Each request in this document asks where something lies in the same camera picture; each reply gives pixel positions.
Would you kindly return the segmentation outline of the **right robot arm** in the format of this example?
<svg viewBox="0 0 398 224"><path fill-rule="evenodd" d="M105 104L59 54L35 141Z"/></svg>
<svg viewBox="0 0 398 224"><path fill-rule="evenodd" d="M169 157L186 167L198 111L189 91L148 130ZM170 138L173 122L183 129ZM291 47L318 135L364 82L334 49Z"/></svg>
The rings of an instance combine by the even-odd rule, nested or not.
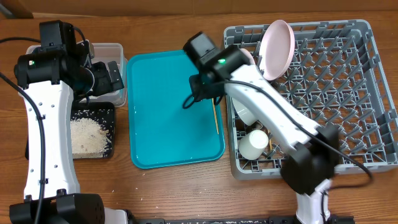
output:
<svg viewBox="0 0 398 224"><path fill-rule="evenodd" d="M323 127L293 107L237 46L221 50L199 32L183 51L198 69L189 79L194 102L228 95L242 103L287 155L280 174L297 196L295 223L326 223L325 192L339 162L338 129Z"/></svg>

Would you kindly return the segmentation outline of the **white paper cup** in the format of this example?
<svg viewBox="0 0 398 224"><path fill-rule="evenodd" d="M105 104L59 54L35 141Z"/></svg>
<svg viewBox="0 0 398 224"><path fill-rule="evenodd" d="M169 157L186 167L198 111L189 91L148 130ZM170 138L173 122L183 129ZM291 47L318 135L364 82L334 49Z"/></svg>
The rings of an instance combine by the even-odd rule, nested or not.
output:
<svg viewBox="0 0 398 224"><path fill-rule="evenodd" d="M238 150L248 160L256 160L269 144L269 138L264 131L253 130L239 140Z"/></svg>

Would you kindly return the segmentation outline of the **grey bowl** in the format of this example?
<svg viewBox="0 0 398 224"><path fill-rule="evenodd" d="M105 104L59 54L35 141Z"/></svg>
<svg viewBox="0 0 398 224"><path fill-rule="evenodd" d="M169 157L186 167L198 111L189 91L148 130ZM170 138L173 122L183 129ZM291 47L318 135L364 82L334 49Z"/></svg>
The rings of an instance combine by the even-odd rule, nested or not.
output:
<svg viewBox="0 0 398 224"><path fill-rule="evenodd" d="M232 98L233 106L242 122L248 126L254 124L257 119L255 116L238 100Z"/></svg>

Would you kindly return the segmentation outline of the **pink small bowl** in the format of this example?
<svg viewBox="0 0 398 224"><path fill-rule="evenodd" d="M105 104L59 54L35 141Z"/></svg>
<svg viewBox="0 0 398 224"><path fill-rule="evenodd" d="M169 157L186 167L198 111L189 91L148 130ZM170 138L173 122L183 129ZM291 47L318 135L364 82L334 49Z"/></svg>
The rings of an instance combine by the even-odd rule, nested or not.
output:
<svg viewBox="0 0 398 224"><path fill-rule="evenodd" d="M255 65L256 64L252 54L248 50L246 50L244 48L241 48L240 51L242 51L242 53L249 59L249 63L251 65Z"/></svg>

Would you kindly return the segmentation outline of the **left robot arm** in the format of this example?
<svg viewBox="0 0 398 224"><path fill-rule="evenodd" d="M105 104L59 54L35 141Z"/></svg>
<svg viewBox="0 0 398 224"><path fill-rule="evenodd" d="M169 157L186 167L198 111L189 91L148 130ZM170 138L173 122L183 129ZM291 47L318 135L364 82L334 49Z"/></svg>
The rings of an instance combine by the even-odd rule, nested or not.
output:
<svg viewBox="0 0 398 224"><path fill-rule="evenodd" d="M29 170L22 203L9 207L12 223L134 223L129 210L106 208L97 194L80 191L72 156L74 101L120 90L116 62L92 62L79 28L63 21L39 25L40 46L21 55L12 87L25 102Z"/></svg>

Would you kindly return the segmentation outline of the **large white plate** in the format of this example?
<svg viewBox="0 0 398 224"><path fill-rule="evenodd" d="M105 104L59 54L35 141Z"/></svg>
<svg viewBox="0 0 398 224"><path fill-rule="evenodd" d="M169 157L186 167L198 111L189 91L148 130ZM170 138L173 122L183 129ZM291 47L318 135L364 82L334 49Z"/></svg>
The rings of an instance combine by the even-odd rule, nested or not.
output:
<svg viewBox="0 0 398 224"><path fill-rule="evenodd" d="M293 29L283 20L274 21L266 30L259 49L259 69L263 77L272 81L288 69L295 49Z"/></svg>

